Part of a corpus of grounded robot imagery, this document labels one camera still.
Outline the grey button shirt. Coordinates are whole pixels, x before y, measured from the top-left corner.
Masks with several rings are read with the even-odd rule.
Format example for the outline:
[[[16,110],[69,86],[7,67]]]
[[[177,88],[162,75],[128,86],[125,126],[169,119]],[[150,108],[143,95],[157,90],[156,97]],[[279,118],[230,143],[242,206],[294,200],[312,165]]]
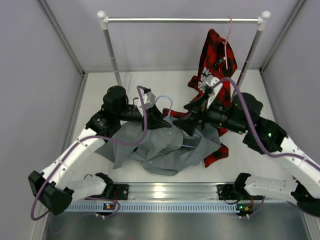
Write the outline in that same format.
[[[138,145],[125,146],[109,141],[96,153],[111,161],[114,169],[131,159],[151,174],[174,176],[188,167],[199,165],[220,146],[218,131],[213,126],[196,127],[194,135],[189,136],[173,125],[148,130]]]

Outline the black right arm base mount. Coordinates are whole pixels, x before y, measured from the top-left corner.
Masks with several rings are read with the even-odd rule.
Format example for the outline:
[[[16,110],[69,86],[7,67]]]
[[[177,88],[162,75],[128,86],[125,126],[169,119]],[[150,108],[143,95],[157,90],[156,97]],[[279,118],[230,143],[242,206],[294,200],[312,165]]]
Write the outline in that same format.
[[[246,195],[236,191],[233,188],[233,184],[218,184],[217,193],[218,199],[222,201],[238,201],[246,199]]]

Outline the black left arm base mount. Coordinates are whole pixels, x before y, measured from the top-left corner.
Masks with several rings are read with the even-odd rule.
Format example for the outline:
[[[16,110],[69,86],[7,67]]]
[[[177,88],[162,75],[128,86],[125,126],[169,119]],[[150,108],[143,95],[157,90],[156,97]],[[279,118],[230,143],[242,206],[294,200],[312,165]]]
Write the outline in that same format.
[[[125,201],[128,199],[129,185],[128,184],[111,184],[107,185],[104,191],[99,197],[102,199],[110,200],[121,200]]]

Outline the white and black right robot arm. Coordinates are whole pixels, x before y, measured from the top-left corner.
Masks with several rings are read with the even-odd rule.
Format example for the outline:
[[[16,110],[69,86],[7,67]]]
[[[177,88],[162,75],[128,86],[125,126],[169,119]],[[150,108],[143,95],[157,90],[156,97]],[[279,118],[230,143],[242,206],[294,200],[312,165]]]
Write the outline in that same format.
[[[213,102],[205,94],[184,106],[190,113],[173,124],[192,136],[196,127],[206,125],[244,134],[243,143],[253,151],[268,155],[287,170],[292,180],[263,178],[240,173],[230,191],[222,191],[221,198],[234,195],[245,200],[264,196],[283,200],[300,210],[320,215],[320,166],[307,156],[276,122],[260,116],[263,104],[249,93],[236,95],[229,108]]]

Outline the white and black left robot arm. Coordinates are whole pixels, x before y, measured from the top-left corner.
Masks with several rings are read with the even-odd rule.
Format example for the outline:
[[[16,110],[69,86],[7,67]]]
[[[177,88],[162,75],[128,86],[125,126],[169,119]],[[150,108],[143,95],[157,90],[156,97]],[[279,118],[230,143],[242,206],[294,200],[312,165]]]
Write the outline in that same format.
[[[86,123],[77,139],[52,164],[40,172],[33,171],[28,182],[35,202],[43,204],[53,215],[63,213],[71,203],[88,197],[103,200],[113,195],[113,181],[103,173],[72,181],[73,175],[88,157],[107,142],[133,147],[142,142],[148,130],[170,128],[158,110],[151,89],[137,87],[140,103],[129,104],[124,87],[110,87],[103,96],[101,109]],[[137,140],[116,140],[121,122],[137,122],[142,133]]]

